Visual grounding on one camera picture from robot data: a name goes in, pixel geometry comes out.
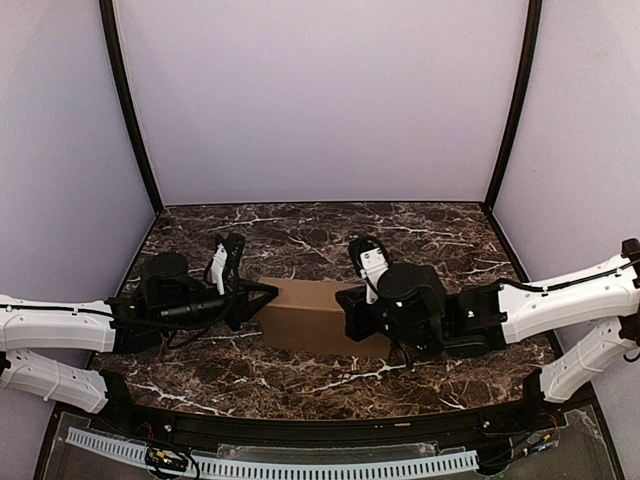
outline brown box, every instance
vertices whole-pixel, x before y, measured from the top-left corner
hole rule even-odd
[[[344,333],[344,311],[335,294],[354,285],[267,277],[260,282],[280,290],[256,315],[267,346],[324,355],[388,358],[391,342],[387,337],[376,333],[354,342]]]

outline white panel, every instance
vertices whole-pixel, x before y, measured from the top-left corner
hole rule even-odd
[[[602,261],[640,237],[640,4],[545,2],[496,214],[534,280]],[[560,332],[573,345],[590,327]],[[637,365],[594,381],[623,468],[640,479]]]
[[[525,0],[126,0],[167,204],[481,200]]]
[[[98,2],[0,2],[0,45],[0,292],[58,301],[112,295],[153,213]],[[47,356],[86,361],[74,351]],[[0,478],[32,478],[50,408],[0,391]]]

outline black vertical bar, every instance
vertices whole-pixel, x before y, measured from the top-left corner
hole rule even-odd
[[[542,12],[542,0],[529,0],[529,11],[527,12],[527,24],[524,29],[524,39],[522,41],[522,51],[520,52],[520,64],[518,65],[518,74],[516,75],[516,84],[513,88],[513,97],[511,98],[511,107],[507,116],[507,124],[504,128],[500,151],[496,160],[496,166],[493,170],[489,190],[484,200],[484,204],[491,211],[496,205],[500,187],[504,174],[507,171],[507,164],[511,156],[511,149],[518,131],[520,123],[520,114],[524,106],[524,99],[527,94],[527,86],[529,85],[529,76],[531,75],[531,66],[533,65],[533,53],[536,49],[536,40],[538,38],[538,27],[540,26],[540,14]]]
[[[102,27],[104,28],[104,38],[107,42],[107,50],[109,52],[109,60],[111,61],[113,79],[116,84],[116,90],[118,91],[118,98],[120,99],[120,108],[122,109],[124,122],[127,126],[127,131],[129,132],[129,140],[131,141],[133,153],[136,157],[136,161],[138,162],[142,181],[147,189],[147,195],[149,196],[153,210],[156,215],[159,215],[162,210],[164,210],[164,205],[162,204],[158,185],[153,177],[153,171],[151,170],[147,150],[144,146],[144,142],[142,141],[138,118],[133,107],[133,98],[131,97],[131,89],[129,88],[127,73],[124,68],[124,60],[122,58],[122,49],[120,48],[118,26],[116,24],[116,16],[113,10],[113,0],[100,0],[100,13],[102,14]]]

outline gray floor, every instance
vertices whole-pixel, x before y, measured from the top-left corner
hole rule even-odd
[[[557,448],[519,460],[494,478],[505,480],[537,478],[615,480],[602,431],[593,413],[593,409],[588,406],[579,410],[573,410],[566,414],[566,419],[568,425],[561,429],[561,440]],[[88,420],[83,417],[63,414],[49,455],[49,461],[44,475],[45,480],[146,480],[153,477],[150,472],[141,468],[121,464],[112,459],[66,444],[65,438],[67,430],[72,426],[85,428],[88,426]],[[420,455],[419,452],[428,455],[430,448],[427,447],[429,447],[428,443],[421,444],[417,447],[407,446],[407,448],[404,449],[401,447],[393,447],[385,452],[381,452],[378,461],[389,460],[389,455],[406,458],[407,452],[412,451],[416,452],[416,455]],[[230,448],[233,447],[226,446],[221,448],[216,454],[226,456]],[[277,461],[273,456],[273,450],[262,450],[252,447],[239,447],[234,450],[236,459],[251,461],[262,460],[263,462]],[[357,452],[354,452],[353,449],[342,451],[334,450],[330,455],[331,461],[344,463],[344,458],[353,456],[354,453],[357,455]],[[322,455],[317,451],[307,453],[307,455],[305,455],[305,463],[310,460],[313,461],[314,455],[317,456],[316,463],[326,463],[326,459],[324,461],[321,460]],[[438,478],[478,480],[488,477],[476,472],[467,472]]]

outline marble tabletop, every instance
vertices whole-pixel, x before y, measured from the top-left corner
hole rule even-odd
[[[168,250],[184,254],[200,277],[216,234],[243,234],[241,276],[360,282],[347,254],[359,235],[382,240],[396,261],[433,265],[451,293],[515,278],[489,223],[474,203],[287,203],[169,207],[136,261]],[[124,291],[139,277],[134,267]],[[399,352],[377,359],[275,350],[260,326],[218,325],[181,350],[96,354],[91,367],[121,373],[134,400],[183,412],[263,419],[370,419],[503,403],[522,379],[554,360],[538,335],[475,359],[442,356],[404,365]]]

